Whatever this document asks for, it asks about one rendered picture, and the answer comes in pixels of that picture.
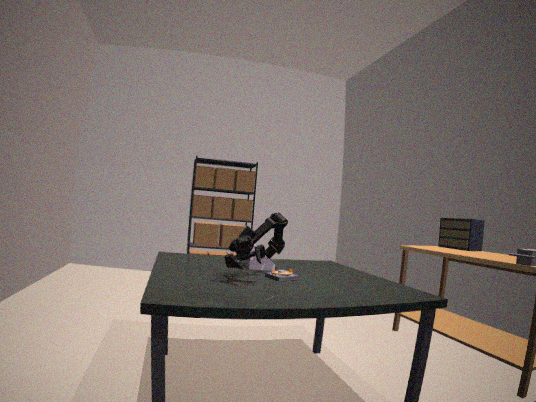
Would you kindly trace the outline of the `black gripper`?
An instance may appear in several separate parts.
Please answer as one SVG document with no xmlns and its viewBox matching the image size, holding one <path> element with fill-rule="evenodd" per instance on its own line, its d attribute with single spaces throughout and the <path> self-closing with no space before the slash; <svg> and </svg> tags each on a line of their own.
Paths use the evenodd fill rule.
<svg viewBox="0 0 536 402">
<path fill-rule="evenodd" d="M 236 255 L 231 253 L 231 254 L 227 254 L 225 256 L 225 262 L 226 262 L 227 268 L 238 268 L 238 269 L 243 270 L 243 267 L 239 263 L 239 261 L 249 259 L 250 257 L 253 257 L 253 256 L 256 256 L 257 261 L 261 264 L 261 259 L 266 256 L 265 255 L 265 247 L 263 245 L 259 245 L 259 246 L 256 246 L 254 248 L 255 248 L 255 251 L 250 252 L 248 248 L 244 248 L 244 249 L 241 248 L 239 250 L 239 252 L 238 252 L 236 250 L 236 246 L 235 246 L 234 251 L 235 251 Z"/>
</svg>

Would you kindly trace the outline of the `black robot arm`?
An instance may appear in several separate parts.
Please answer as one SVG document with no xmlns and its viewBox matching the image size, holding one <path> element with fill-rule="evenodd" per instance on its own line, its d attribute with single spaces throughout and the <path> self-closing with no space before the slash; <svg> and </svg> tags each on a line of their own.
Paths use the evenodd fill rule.
<svg viewBox="0 0 536 402">
<path fill-rule="evenodd" d="M 236 246 L 236 250 L 239 252 L 241 248 L 248 248 L 251 251 L 254 244 L 262 238 L 270 229 L 274 228 L 274 237 L 269 241 L 269 247 L 265 250 L 265 255 L 270 259 L 277 251 L 279 254 L 285 247 L 283 240 L 283 229 L 287 226 L 288 220 L 282 216 L 279 212 L 271 214 L 265 222 L 253 231 L 247 226 L 239 237 L 231 242 L 229 248 L 232 252 Z M 275 250 L 272 246 L 277 250 Z M 270 259 L 271 260 L 271 259 Z"/>
</svg>

